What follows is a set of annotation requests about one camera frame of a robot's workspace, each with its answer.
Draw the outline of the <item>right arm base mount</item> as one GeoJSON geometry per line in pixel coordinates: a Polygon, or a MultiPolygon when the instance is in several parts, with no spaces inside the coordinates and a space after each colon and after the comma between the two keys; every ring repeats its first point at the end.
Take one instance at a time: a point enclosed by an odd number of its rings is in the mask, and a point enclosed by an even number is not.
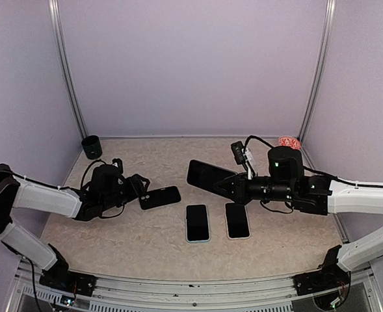
{"type": "Polygon", "coordinates": [[[313,272],[297,274],[293,277],[295,289],[298,296],[318,293],[348,284],[351,276],[338,266],[338,252],[341,245],[329,249],[324,261],[318,269],[313,272]]]}

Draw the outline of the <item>teal-edged phone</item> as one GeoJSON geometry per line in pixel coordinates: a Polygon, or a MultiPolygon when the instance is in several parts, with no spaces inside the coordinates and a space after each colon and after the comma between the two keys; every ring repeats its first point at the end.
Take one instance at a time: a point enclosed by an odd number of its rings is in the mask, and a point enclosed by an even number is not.
{"type": "Polygon", "coordinates": [[[236,174],[236,172],[231,170],[193,159],[189,162],[187,183],[226,198],[226,193],[215,189],[214,184],[236,174]]]}

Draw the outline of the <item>purple phone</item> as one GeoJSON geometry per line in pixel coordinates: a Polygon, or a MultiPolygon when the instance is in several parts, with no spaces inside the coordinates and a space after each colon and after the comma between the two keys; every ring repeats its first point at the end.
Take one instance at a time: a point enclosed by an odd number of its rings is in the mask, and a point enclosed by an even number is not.
{"type": "Polygon", "coordinates": [[[244,205],[227,203],[225,205],[226,224],[230,239],[247,239],[250,236],[247,211],[244,205]]]}

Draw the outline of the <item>black phone case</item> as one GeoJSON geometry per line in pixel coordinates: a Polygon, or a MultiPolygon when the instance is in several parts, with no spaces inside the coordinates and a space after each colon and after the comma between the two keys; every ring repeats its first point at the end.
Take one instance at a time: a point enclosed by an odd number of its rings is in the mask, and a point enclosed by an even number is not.
{"type": "Polygon", "coordinates": [[[176,186],[151,190],[139,197],[139,204],[142,210],[179,203],[180,201],[181,195],[176,186]]]}

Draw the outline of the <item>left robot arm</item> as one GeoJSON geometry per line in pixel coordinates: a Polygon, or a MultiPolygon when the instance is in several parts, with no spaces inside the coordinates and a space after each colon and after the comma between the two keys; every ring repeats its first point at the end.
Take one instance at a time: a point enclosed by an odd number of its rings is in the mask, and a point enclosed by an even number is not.
{"type": "Polygon", "coordinates": [[[146,193],[150,180],[135,174],[124,177],[121,164],[102,164],[81,188],[47,185],[20,176],[0,164],[0,241],[28,258],[60,289],[74,283],[74,275],[59,251],[44,244],[30,231],[13,221],[13,209],[31,209],[88,222],[104,219],[105,211],[124,207],[146,193]]]}

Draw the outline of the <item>blue-edged phone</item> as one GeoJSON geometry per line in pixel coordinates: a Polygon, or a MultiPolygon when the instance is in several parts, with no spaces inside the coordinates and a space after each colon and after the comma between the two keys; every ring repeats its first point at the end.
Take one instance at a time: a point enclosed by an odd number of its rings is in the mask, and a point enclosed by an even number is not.
{"type": "Polygon", "coordinates": [[[205,205],[188,205],[186,207],[186,231],[189,242],[205,242],[210,239],[205,205]]]}

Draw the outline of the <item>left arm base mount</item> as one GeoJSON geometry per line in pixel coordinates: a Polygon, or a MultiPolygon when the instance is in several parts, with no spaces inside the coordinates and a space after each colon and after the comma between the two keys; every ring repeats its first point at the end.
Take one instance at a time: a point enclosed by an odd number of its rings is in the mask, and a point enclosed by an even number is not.
{"type": "Polygon", "coordinates": [[[52,289],[91,297],[97,277],[69,270],[69,265],[62,254],[51,244],[48,246],[55,253],[57,261],[49,270],[42,271],[39,283],[52,289]]]}

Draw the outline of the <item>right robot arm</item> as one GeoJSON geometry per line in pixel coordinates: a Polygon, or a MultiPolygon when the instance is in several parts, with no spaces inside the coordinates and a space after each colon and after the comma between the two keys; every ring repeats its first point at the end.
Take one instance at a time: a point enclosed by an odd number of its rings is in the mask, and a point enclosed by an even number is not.
{"type": "MultiPolygon", "coordinates": [[[[319,172],[306,176],[301,152],[287,146],[271,148],[267,157],[268,176],[235,174],[214,183],[214,189],[242,205],[258,200],[290,203],[294,210],[313,215],[383,215],[383,184],[345,181],[319,172]]],[[[341,270],[349,272],[381,256],[383,226],[354,242],[329,249],[315,281],[328,289],[340,279],[341,270]]]]}

